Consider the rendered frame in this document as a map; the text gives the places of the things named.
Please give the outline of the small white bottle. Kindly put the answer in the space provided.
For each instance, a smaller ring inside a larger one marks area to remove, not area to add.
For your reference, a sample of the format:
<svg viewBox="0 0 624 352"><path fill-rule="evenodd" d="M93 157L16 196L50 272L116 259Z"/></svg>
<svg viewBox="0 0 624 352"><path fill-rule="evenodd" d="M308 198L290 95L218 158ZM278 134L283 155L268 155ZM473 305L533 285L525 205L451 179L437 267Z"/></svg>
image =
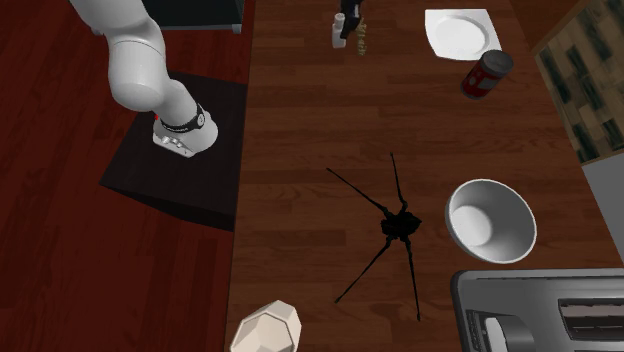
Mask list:
<svg viewBox="0 0 624 352"><path fill-rule="evenodd" d="M345 14L336 13L332 24L332 47L334 49L340 49L346 47L346 40L341 37L342 29L344 27Z"/></svg>

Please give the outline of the white square plate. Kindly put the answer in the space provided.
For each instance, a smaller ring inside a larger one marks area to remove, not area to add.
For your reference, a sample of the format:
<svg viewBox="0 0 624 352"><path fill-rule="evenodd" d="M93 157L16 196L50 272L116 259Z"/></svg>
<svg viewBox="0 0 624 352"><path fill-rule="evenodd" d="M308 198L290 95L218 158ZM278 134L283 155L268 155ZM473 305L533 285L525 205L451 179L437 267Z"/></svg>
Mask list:
<svg viewBox="0 0 624 352"><path fill-rule="evenodd" d="M489 50L501 50L486 9L426 9L425 32L434 54L455 61L474 61Z"/></svg>

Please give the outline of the red can with grey lid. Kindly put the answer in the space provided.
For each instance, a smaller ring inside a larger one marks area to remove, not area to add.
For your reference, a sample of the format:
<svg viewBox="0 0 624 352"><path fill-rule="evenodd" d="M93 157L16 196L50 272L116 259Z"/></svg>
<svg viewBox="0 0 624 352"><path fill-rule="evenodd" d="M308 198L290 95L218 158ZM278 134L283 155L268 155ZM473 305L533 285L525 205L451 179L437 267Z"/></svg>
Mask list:
<svg viewBox="0 0 624 352"><path fill-rule="evenodd" d="M496 49L488 50L461 82L461 92L473 100L483 99L512 71L513 66L513 59L508 53Z"/></svg>

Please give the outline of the dark cabinet with grey edge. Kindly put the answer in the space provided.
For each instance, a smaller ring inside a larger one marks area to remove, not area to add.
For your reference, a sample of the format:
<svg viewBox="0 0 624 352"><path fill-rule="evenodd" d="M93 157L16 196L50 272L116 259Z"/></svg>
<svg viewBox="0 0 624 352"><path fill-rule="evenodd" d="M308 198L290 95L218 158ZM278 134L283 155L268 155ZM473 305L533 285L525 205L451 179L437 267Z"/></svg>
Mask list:
<svg viewBox="0 0 624 352"><path fill-rule="evenodd" d="M245 0L142 0L163 30L242 31Z"/></svg>

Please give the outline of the black four-legged spindly object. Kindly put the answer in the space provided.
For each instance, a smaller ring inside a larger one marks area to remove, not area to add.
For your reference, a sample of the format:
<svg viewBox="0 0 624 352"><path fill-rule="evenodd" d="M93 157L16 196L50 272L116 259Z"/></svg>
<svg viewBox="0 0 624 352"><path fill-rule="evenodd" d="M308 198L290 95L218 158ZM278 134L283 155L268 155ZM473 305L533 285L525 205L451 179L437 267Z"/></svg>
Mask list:
<svg viewBox="0 0 624 352"><path fill-rule="evenodd" d="M412 251L412 242L410 236L415 234L422 224L422 220L415 216L413 213L408 211L408 202L404 199L401 188L400 181L398 177L396 161L394 158L394 154L390 153L390 157L393 165L394 178L396 183L396 190L398 199L401 203L401 208L397 213L392 213L387 207L381 205L376 202L356 186L351 184L349 181L344 179L338 173L336 173L331 168L327 168L327 170L343 181L345 184L350 186L353 190L355 190L358 194L364 197L367 201L373 204L376 208L378 208L383 213L383 219L380 221L381 232L385 236L385 244L380 249L380 251L373 257L370 263L363 269L363 271L359 274L359 276L343 291L341 295L339 295L334 303L338 304L342 298L355 286L355 284L362 278L364 274L366 274L372 265L386 252L387 249L390 248L394 241L400 241L404 244L406 253L408 256L408 264L411 275L412 288L414 293L415 305L416 305L416 319L418 321L421 320L421 310L419 303L419 295L418 288L415 279L415 268L413 262L413 251Z"/></svg>

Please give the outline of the dark robot stand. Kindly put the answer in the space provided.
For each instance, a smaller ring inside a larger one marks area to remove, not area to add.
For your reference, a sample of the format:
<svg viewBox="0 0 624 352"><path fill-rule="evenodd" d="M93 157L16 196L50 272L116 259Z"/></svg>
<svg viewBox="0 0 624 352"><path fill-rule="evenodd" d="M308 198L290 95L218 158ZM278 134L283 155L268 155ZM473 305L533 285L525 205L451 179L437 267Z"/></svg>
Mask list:
<svg viewBox="0 0 624 352"><path fill-rule="evenodd" d="M179 219L232 231L247 86L179 72L170 77L209 111L219 129L216 143L191 158L167 151L153 142L154 114L139 113L100 184Z"/></svg>

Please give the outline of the white round bowl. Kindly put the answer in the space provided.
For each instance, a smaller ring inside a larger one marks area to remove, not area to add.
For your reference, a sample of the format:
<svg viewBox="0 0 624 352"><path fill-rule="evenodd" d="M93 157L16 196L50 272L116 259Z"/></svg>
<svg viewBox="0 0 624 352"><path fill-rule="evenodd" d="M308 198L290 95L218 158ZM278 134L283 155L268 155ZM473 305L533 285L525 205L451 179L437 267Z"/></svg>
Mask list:
<svg viewBox="0 0 624 352"><path fill-rule="evenodd" d="M535 246L537 224L525 199L492 179L473 179L449 196L445 222L450 237L470 256L494 264L523 260Z"/></svg>

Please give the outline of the white faceted cup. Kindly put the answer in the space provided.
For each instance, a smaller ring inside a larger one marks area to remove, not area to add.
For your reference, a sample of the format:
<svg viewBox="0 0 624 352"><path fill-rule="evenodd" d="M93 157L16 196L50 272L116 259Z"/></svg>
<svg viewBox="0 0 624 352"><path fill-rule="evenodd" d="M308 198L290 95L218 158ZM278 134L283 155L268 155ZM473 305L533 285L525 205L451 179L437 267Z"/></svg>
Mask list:
<svg viewBox="0 0 624 352"><path fill-rule="evenodd" d="M302 323L296 308L281 300L243 318L230 352L297 352Z"/></svg>

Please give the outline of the grey toaster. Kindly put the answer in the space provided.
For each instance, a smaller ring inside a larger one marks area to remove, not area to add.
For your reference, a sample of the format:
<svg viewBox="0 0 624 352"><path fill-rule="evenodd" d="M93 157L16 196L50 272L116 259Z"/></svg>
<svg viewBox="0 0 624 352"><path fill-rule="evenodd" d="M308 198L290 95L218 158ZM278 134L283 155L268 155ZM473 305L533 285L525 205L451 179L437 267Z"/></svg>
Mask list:
<svg viewBox="0 0 624 352"><path fill-rule="evenodd" d="M461 270L462 352L624 352L624 269Z"/></svg>

